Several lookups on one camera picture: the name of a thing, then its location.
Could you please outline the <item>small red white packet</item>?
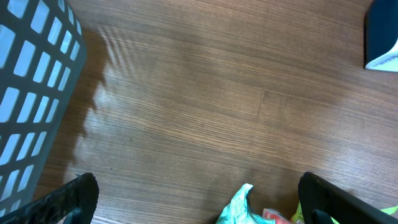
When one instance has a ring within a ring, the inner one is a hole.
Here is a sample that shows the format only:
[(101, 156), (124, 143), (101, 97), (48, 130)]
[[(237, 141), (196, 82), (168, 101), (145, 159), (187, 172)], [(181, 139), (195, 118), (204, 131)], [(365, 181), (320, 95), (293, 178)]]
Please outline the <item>small red white packet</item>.
[(263, 210), (262, 217), (266, 220), (273, 221), (275, 224), (291, 224), (291, 222), (284, 218), (277, 210), (269, 208)]

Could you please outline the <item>teal snack packet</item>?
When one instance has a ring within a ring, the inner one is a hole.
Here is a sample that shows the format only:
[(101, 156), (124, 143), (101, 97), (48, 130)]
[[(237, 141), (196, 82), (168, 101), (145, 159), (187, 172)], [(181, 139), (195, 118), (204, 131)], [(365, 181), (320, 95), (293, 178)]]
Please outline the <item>teal snack packet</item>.
[(273, 219), (265, 219), (252, 213), (247, 199), (252, 188), (251, 184), (243, 184), (225, 206), (216, 224), (276, 224)]

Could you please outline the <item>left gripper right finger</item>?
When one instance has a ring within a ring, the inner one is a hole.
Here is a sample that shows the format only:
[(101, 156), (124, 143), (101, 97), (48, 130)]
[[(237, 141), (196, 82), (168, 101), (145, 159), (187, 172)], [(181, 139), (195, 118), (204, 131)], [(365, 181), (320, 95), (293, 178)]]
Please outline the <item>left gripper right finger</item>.
[(306, 172), (298, 183), (305, 224), (397, 224), (397, 219), (321, 177)]

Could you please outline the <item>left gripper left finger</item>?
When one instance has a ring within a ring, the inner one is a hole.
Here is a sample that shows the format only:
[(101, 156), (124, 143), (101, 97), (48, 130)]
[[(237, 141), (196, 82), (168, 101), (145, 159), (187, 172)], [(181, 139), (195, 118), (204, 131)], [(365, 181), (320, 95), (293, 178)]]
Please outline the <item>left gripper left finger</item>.
[(85, 173), (59, 189), (1, 217), (2, 224), (90, 224), (98, 203), (99, 187), (92, 173)]

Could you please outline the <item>green snack bag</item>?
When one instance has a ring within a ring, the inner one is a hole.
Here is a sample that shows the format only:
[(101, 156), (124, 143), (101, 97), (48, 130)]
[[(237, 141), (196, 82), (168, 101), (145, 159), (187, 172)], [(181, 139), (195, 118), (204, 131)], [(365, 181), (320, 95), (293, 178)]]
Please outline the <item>green snack bag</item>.
[[(388, 215), (392, 215), (397, 211), (397, 206), (395, 207), (390, 207), (390, 208), (384, 208), (381, 209), (382, 212), (388, 214)], [(303, 214), (302, 214), (302, 207), (301, 207), (301, 203), (298, 203), (298, 207), (297, 210), (295, 212), (295, 214), (292, 216), (292, 218), (290, 219), (291, 223), (293, 224), (305, 224), (304, 223), (304, 218), (303, 218)]]

